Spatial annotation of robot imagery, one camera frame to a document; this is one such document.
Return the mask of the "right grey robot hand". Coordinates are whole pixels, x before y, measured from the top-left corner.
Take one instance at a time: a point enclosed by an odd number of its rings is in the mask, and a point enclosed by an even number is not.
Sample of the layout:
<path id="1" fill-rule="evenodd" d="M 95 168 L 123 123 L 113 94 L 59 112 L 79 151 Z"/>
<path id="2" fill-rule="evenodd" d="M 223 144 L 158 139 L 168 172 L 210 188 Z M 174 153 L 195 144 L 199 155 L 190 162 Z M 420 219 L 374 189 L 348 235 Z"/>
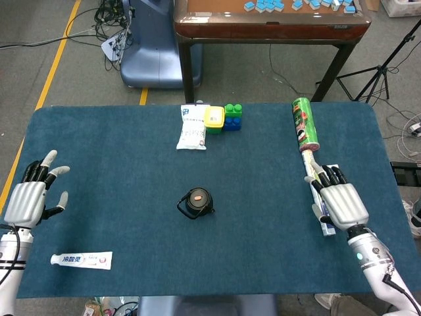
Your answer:
<path id="1" fill-rule="evenodd" d="M 316 190 L 329 213 L 323 214 L 322 208 L 313 204 L 312 210 L 319 222 L 330 224 L 342 231 L 366 225 L 369 219 L 368 211 L 341 169 L 334 165 L 319 165 L 314 160 L 310 165 L 318 177 L 306 176 L 305 181 Z"/>

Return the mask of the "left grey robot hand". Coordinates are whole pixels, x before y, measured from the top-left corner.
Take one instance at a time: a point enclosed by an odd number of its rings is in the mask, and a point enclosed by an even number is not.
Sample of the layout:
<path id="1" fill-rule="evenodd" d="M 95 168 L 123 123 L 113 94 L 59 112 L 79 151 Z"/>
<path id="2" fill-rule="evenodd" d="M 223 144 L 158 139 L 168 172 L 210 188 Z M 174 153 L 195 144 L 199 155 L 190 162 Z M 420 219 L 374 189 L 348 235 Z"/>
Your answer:
<path id="1" fill-rule="evenodd" d="M 30 163 L 21 181 L 14 187 L 5 213 L 5 222 L 22 228 L 33 229 L 41 221 L 63 212 L 68 203 L 68 192 L 64 191 L 58 204 L 46 208 L 45 200 L 51 185 L 61 174 L 70 171 L 69 166 L 50 166 L 57 156 L 57 150 L 51 150 L 42 160 Z"/>

